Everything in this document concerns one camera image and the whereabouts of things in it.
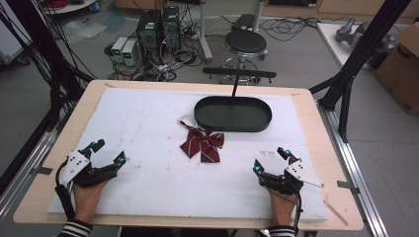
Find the bow tie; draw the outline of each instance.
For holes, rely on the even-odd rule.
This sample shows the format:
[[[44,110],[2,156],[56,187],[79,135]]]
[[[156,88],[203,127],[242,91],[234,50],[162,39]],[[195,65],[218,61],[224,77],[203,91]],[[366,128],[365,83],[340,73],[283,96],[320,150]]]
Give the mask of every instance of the bow tie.
[[[188,130],[188,138],[181,145],[181,148],[188,155],[189,158],[192,158],[195,154],[201,151],[201,162],[206,163],[215,163],[219,162],[219,155],[217,148],[222,148],[224,144],[224,134],[215,133],[212,134],[210,129],[199,129],[197,127],[192,127],[186,125],[183,121],[180,121]]]

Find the black and white striped shirt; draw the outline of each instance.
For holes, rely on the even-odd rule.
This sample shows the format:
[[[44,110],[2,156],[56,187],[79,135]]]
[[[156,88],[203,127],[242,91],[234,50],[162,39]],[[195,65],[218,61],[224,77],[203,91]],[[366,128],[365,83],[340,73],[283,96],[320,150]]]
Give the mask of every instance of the black and white striped shirt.
[[[93,227],[83,221],[70,219],[62,227],[58,237],[88,237]]]
[[[295,237],[295,230],[286,225],[277,225],[268,228],[271,237]]]

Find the floor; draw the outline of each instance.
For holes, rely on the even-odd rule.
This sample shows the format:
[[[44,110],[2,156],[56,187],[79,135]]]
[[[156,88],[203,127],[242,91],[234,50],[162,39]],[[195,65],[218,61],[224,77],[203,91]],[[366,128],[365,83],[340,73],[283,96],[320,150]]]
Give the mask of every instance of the floor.
[[[113,72],[112,62],[105,55],[104,48],[118,36],[131,35],[137,24],[136,15],[121,15],[115,11],[112,2],[104,3],[97,14],[82,10],[59,17],[62,25],[87,21],[86,24],[108,26],[95,38],[71,44],[90,71],[102,79]],[[234,16],[228,19],[235,21]],[[211,30],[207,35],[225,35],[230,28],[220,17],[208,18],[207,26]],[[304,28],[290,40],[290,35],[276,35],[285,41],[273,39],[264,31],[260,34],[267,40],[269,55],[265,60],[253,61],[260,70],[275,71],[278,76],[272,84],[262,80],[254,86],[308,89],[332,77],[340,68],[317,29]],[[209,79],[202,73],[202,68],[218,67],[231,54],[223,48],[223,39],[208,37],[208,41],[213,61],[178,69],[173,82],[219,83],[220,77]],[[62,41],[57,44],[68,57]],[[25,66],[19,63],[0,71],[0,85],[0,174],[3,174],[47,112],[49,88],[33,64]],[[320,99],[323,95],[324,92],[319,92],[313,97]],[[415,236],[419,232],[419,189],[415,185],[419,178],[418,130],[419,117],[407,115],[374,78],[372,70],[363,69],[353,85],[348,139],[389,236]],[[20,198],[16,197],[7,215],[0,218],[0,236],[31,236],[35,231],[38,236],[53,236],[59,232],[58,225],[15,223],[13,213]],[[114,226],[95,227],[92,236],[117,236],[117,232],[118,228]],[[320,231],[317,234],[319,237],[336,235],[359,237],[370,236],[370,233],[366,226],[362,231]],[[240,230],[236,236],[255,235],[251,230]]]

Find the black stool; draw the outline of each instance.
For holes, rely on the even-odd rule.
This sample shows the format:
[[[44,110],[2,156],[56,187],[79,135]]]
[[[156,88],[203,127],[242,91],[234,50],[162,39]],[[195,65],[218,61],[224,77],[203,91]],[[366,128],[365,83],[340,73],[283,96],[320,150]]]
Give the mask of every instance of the black stool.
[[[232,60],[238,60],[237,69],[246,69],[245,63],[248,62],[254,67],[255,70],[258,70],[255,63],[246,59],[246,57],[255,57],[259,56],[264,59],[264,51],[266,49],[265,39],[257,33],[246,31],[246,30],[235,30],[225,36],[224,41],[225,48],[227,48],[232,53],[238,55],[236,58],[228,58],[222,64],[222,68],[233,67],[228,62]],[[224,84],[224,79],[228,78],[229,80],[235,79],[231,75],[226,75],[222,78],[220,84]],[[260,78],[248,77],[247,79],[239,79],[239,81],[244,81],[246,85],[249,82],[260,82]]]

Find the hand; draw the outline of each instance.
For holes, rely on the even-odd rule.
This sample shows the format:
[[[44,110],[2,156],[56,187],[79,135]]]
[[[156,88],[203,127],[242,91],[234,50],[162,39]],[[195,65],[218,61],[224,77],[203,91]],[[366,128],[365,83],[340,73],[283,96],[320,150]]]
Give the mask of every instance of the hand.
[[[81,188],[74,185],[73,192],[76,200],[76,213],[74,218],[85,223],[90,223],[96,213],[96,207],[101,197],[102,189],[108,181],[103,182],[97,186],[89,188]]]
[[[280,195],[268,190],[271,196],[271,208],[277,225],[290,225],[291,215],[296,202],[295,195]]]

